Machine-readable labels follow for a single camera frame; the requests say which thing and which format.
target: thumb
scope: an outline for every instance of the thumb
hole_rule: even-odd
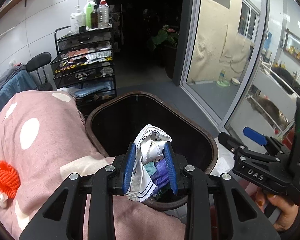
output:
[[[294,206],[294,204],[290,204],[288,201],[286,201],[283,197],[281,196],[277,196],[277,195],[273,195],[273,194],[267,194],[267,198],[269,200],[269,202],[280,208],[282,210],[283,213],[287,214],[290,213],[291,211],[291,207]]]

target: trash can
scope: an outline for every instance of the trash can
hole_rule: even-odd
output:
[[[173,151],[184,155],[188,164],[208,174],[216,165],[218,148],[212,136],[150,93],[130,92],[99,106],[89,115],[86,129],[96,149],[109,157],[125,154],[129,143],[147,124],[170,135]],[[164,211],[181,207],[186,202],[186,196],[175,196],[169,190],[158,201],[150,197],[143,203]]]

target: window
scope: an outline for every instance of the window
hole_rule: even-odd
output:
[[[238,33],[255,42],[258,22],[259,13],[247,2],[247,0],[242,0]]]

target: storage rack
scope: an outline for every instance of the storage rack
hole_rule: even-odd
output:
[[[110,81],[111,86],[106,90],[100,90],[83,98],[77,99],[77,107],[87,117],[96,107],[117,96],[115,69],[114,69],[114,32],[113,20],[110,20],[109,27],[96,28],[77,34],[67,34],[57,39],[57,33],[61,30],[70,28],[65,26],[56,29],[55,45],[57,56],[51,62],[51,68],[54,73],[54,82],[57,89],[63,87],[85,88],[92,82]],[[109,42],[110,48],[95,50],[80,55],[69,57],[69,52],[80,49],[97,48],[102,42]],[[99,60],[90,61],[87,57],[98,55]],[[105,73],[105,69],[112,68],[112,73]]]

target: pink polka dot fabric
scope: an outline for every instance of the pink polka dot fabric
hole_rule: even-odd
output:
[[[0,112],[0,160],[11,164],[21,186],[14,200],[0,208],[0,220],[18,239],[48,197],[72,172],[95,173],[111,164],[86,136],[74,99],[66,92],[25,91]],[[125,196],[114,197],[116,239],[183,239],[185,226]],[[83,238],[87,239],[87,201]]]

